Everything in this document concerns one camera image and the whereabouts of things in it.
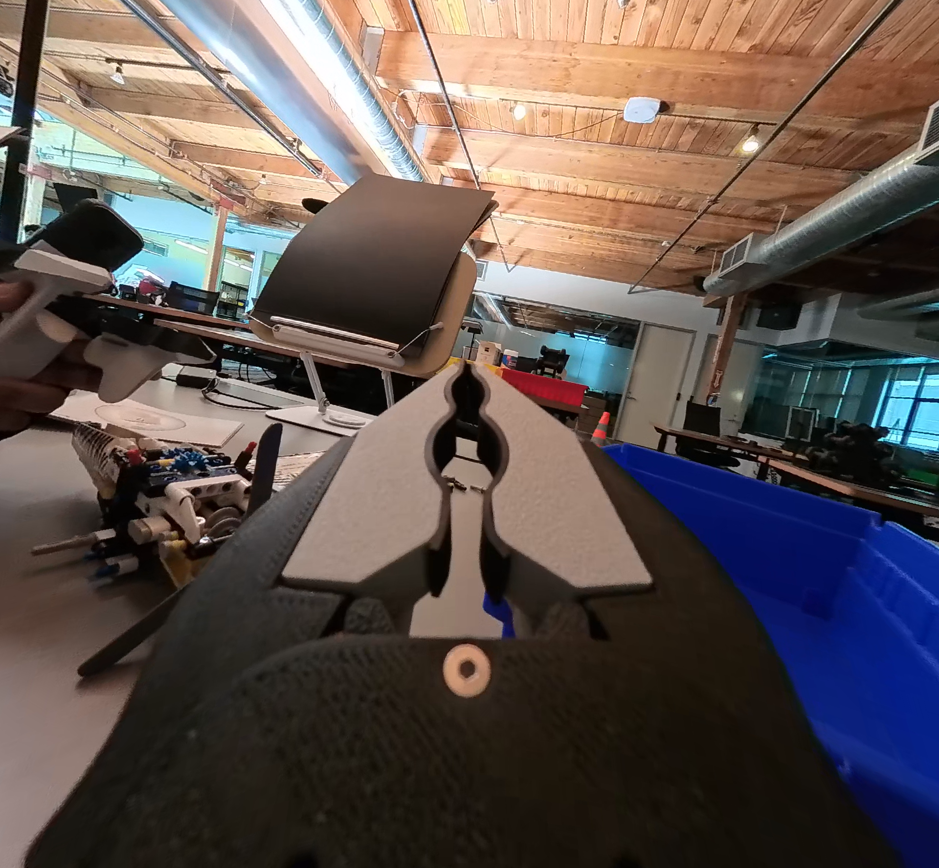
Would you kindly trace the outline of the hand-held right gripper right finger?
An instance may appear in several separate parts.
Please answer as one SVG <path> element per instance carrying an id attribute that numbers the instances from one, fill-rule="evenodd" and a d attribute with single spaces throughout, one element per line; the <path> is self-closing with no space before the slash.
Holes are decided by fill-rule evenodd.
<path id="1" fill-rule="evenodd" d="M 650 589 L 652 578 L 581 441 L 486 368 L 480 567 L 494 601 L 563 602 Z"/>

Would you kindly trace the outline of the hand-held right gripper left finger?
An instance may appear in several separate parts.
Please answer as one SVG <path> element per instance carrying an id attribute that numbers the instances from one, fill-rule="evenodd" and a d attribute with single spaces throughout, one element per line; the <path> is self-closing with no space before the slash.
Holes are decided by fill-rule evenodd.
<path id="1" fill-rule="evenodd" d="M 451 568 L 456 362 L 351 441 L 282 571 L 286 586 L 346 596 L 438 596 Z"/>

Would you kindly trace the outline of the zebra striped lego model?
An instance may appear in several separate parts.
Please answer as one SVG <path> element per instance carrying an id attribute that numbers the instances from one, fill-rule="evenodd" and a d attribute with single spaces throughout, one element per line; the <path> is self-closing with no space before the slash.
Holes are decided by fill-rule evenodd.
<path id="1" fill-rule="evenodd" d="M 30 555 L 79 551 L 96 585 L 161 568 L 181 589 L 246 521 L 256 470 L 263 453 L 277 462 L 281 433 L 281 426 L 268 427 L 232 458 L 77 424 L 72 448 L 97 491 L 100 528 L 35 546 Z"/>

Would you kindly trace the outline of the black lego rotor blade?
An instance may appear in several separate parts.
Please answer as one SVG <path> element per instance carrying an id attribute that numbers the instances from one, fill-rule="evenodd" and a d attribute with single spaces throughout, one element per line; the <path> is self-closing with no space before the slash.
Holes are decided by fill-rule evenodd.
<path id="1" fill-rule="evenodd" d="M 77 669 L 77 675 L 80 678 L 98 675 L 123 661 L 128 654 L 135 651 L 162 628 L 183 594 L 183 588 L 171 593 L 145 616 L 82 663 Z"/>

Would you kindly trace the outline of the person's left hand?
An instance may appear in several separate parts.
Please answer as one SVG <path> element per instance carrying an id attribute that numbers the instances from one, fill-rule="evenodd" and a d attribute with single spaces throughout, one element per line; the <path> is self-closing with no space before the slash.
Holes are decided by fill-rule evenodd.
<path id="1" fill-rule="evenodd" d="M 31 428 L 59 409 L 75 390 L 97 392 L 101 370 L 85 353 L 89 338 L 79 331 L 60 353 L 35 375 L 12 375 L 6 359 L 1 362 L 1 439 Z"/>

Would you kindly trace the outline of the red storage bin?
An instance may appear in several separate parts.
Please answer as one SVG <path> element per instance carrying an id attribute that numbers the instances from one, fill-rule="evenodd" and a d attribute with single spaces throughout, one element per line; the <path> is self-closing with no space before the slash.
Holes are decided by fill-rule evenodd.
<path id="1" fill-rule="evenodd" d="M 499 371 L 503 381 L 540 407 L 574 416 L 580 413 L 587 385 L 505 367 Z"/>

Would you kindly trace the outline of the black pole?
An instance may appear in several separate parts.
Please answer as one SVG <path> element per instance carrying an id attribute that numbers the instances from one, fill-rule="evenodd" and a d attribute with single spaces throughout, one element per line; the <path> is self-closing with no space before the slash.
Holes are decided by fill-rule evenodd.
<path id="1" fill-rule="evenodd" d="M 38 98 L 42 52 L 50 0 L 26 0 L 20 52 L 11 112 L 17 134 L 6 146 L 6 167 L 1 197 L 1 239 L 17 244 L 26 195 L 33 124 Z"/>

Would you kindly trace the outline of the grey door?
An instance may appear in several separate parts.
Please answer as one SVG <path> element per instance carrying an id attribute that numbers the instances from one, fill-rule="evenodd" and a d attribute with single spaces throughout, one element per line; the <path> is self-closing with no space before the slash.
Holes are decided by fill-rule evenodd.
<path id="1" fill-rule="evenodd" d="M 656 426 L 669 426 L 682 395 L 695 335 L 656 324 L 642 328 L 630 375 L 624 440 L 656 449 Z"/>

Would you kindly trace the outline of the white book stand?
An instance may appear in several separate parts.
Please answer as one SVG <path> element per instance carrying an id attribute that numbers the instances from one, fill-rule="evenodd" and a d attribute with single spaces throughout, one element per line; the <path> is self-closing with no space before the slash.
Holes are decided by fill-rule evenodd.
<path id="1" fill-rule="evenodd" d="M 317 362 L 327 360 L 378 369 L 387 408 L 395 402 L 393 373 L 428 378 L 447 365 L 464 321 L 476 283 L 475 259 L 461 251 L 443 288 L 433 320 L 420 325 L 418 334 L 399 344 L 388 335 L 353 332 L 334 322 L 321 323 L 273 313 L 268 320 L 252 313 L 249 328 L 263 346 L 288 347 L 299 354 L 313 390 L 313 404 L 266 411 L 280 424 L 321 431 L 334 436 L 352 436 L 374 420 L 374 416 L 333 405 L 319 378 Z"/>

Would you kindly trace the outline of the blue plastic bin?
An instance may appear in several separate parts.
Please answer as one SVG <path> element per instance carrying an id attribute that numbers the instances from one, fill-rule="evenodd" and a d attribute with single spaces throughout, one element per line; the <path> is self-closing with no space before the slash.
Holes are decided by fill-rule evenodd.
<path id="1" fill-rule="evenodd" d="M 938 865 L 938 551 L 878 514 L 635 445 L 605 450 L 717 558 L 905 866 Z"/>

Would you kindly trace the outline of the smooth grey ceiling pipe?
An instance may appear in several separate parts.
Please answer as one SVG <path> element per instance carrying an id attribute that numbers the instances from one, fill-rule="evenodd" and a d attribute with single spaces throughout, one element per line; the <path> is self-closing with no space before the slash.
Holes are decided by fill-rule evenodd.
<path id="1" fill-rule="evenodd" d="M 261 0 L 158 0 L 339 178 L 390 171 Z"/>

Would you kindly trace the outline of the wooden work table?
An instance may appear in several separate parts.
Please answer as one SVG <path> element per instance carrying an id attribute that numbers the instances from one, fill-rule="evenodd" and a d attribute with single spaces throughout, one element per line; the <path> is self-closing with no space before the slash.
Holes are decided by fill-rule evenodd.
<path id="1" fill-rule="evenodd" d="M 678 439 L 697 440 L 715 447 L 732 452 L 734 456 L 747 458 L 758 463 L 759 479 L 765 480 L 770 469 L 780 474 L 789 475 L 797 480 L 810 483 L 816 487 L 832 491 L 837 496 L 849 498 L 855 502 L 870 503 L 875 508 L 888 508 L 918 513 L 924 517 L 937 519 L 937 501 L 923 500 L 916 497 L 903 496 L 891 490 L 876 490 L 867 486 L 857 485 L 849 481 L 823 475 L 798 465 L 795 457 L 778 448 L 749 444 L 736 438 L 713 436 L 693 430 L 674 428 L 653 424 L 652 428 L 659 435 L 657 450 L 665 452 L 667 440 L 671 437 Z"/>

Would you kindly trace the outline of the white vent grille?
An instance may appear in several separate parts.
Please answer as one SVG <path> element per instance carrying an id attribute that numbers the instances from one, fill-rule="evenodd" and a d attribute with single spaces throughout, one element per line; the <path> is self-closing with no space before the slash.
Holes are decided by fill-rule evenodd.
<path id="1" fill-rule="evenodd" d="M 751 232 L 744 239 L 726 249 L 721 254 L 717 276 L 720 278 L 742 277 L 751 273 L 760 263 L 758 254 L 764 238 L 762 233 Z"/>

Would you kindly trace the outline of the wooden post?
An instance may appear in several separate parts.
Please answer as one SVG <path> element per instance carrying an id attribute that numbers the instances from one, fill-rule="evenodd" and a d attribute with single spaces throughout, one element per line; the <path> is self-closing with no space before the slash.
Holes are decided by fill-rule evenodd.
<path id="1" fill-rule="evenodd" d="M 705 404 L 709 407 L 714 407 L 720 398 L 722 383 L 730 362 L 735 337 L 745 314 L 747 301 L 748 292 L 739 292 L 729 297 L 724 306 L 723 321 L 708 374 Z"/>

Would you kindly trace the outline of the insulated silver ceiling duct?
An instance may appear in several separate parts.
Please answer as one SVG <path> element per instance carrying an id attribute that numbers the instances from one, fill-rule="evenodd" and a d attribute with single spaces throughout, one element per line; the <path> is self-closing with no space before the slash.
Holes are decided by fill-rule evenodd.
<path id="1" fill-rule="evenodd" d="M 706 277 L 713 297 L 775 282 L 835 255 L 876 232 L 933 208 L 938 201 L 937 149 L 910 148 L 803 217 L 758 240 L 743 265 Z"/>

